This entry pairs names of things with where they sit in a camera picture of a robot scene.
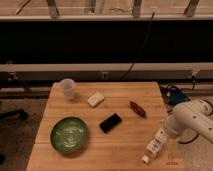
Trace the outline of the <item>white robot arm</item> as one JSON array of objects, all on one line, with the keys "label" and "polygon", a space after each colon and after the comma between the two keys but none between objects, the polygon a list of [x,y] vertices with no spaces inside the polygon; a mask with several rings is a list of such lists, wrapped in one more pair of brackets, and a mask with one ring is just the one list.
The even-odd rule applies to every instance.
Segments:
[{"label": "white robot arm", "polygon": [[213,104],[204,99],[179,103],[173,107],[163,124],[171,138],[177,138],[186,129],[192,129],[213,144],[213,121],[208,116],[213,113]]}]

